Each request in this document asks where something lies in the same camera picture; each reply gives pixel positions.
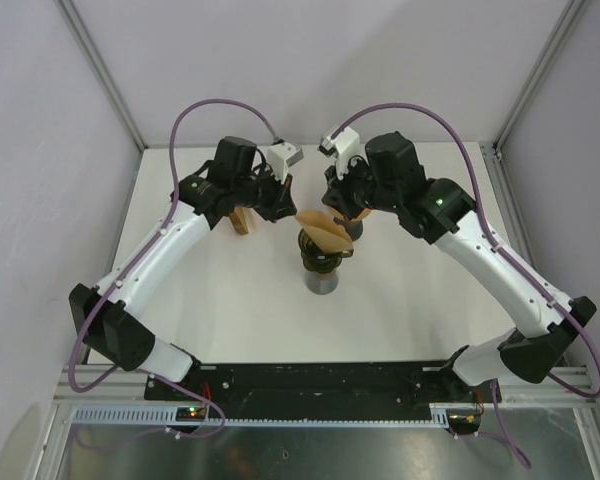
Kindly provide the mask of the olive green plastic dripper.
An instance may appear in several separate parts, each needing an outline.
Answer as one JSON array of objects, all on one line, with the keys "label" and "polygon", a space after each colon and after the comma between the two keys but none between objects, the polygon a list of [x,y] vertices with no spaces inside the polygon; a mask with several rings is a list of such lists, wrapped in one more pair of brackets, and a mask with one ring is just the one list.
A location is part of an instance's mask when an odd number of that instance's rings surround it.
[{"label": "olive green plastic dripper", "polygon": [[309,272],[320,275],[327,275],[334,272],[340,266],[343,259],[352,257],[354,253],[352,247],[346,248],[341,252],[325,253],[304,229],[298,234],[298,246],[304,268]]}]

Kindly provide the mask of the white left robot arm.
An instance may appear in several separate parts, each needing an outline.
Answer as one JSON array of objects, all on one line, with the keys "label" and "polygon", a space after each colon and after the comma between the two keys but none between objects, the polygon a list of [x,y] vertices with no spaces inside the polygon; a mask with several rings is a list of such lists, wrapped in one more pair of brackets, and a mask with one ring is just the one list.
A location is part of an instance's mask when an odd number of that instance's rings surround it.
[{"label": "white left robot arm", "polygon": [[95,286],[70,292],[79,341],[125,371],[166,378],[179,399],[194,397],[201,387],[194,358],[143,324],[146,305],[183,256],[236,208],[268,222],[295,215],[289,168],[302,157],[301,147],[285,141],[260,150],[239,137],[221,139],[212,159],[178,180],[142,245]]}]

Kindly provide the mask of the orange coffee filter box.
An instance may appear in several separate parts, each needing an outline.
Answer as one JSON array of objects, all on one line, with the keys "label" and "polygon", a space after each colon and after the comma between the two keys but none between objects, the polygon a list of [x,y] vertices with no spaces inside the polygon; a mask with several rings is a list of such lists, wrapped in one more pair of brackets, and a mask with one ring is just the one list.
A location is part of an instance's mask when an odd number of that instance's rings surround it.
[{"label": "orange coffee filter box", "polygon": [[229,215],[229,220],[231,221],[235,232],[240,236],[249,234],[250,219],[251,212],[244,207],[236,207]]}]

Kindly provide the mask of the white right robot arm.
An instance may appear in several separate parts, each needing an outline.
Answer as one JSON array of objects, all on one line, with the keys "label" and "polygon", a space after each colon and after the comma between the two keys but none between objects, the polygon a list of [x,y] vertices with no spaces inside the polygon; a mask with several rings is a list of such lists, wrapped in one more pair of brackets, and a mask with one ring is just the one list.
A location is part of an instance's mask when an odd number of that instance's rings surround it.
[{"label": "white right robot arm", "polygon": [[363,143],[346,128],[323,137],[319,150],[333,158],[322,201],[347,220],[366,210],[396,215],[411,236],[463,266],[514,322],[508,333],[466,346],[447,362],[443,393],[464,401],[477,385],[512,374],[539,384],[597,311],[586,296],[572,298],[551,285],[479,219],[477,202],[456,182],[430,178],[415,145],[398,132]]}]

